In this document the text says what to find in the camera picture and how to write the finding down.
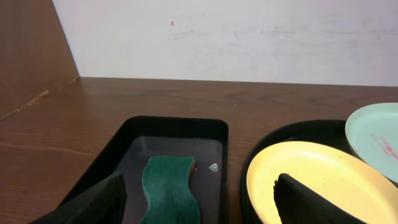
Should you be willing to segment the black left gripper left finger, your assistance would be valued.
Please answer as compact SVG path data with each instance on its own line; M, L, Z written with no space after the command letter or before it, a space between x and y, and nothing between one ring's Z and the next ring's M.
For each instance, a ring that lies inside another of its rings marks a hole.
M31 224L121 224L126 200L124 177L113 173Z

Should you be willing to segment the yellow plate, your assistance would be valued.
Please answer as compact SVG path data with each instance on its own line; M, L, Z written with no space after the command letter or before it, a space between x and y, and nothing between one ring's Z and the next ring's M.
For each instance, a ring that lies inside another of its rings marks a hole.
M263 223L280 223L274 185L288 174L365 223L397 223L397 187L371 166L341 150L287 141L261 150L249 163L246 187Z

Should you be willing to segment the green scrubbing sponge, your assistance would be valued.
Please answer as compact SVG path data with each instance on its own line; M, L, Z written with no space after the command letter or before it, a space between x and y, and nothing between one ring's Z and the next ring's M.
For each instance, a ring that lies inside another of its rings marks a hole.
M142 173L147 210L143 224L199 224L198 202L189 181L195 169L194 157L154 156Z

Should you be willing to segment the mint green plate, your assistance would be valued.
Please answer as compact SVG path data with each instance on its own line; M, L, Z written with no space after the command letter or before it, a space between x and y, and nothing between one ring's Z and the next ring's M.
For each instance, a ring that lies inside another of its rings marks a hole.
M397 185L397 103L376 103L354 111L345 134L353 154Z

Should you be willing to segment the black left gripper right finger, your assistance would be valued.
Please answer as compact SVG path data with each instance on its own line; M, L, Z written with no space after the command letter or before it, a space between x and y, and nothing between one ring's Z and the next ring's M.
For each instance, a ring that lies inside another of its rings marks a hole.
M274 202L282 224L364 224L288 174L275 181Z

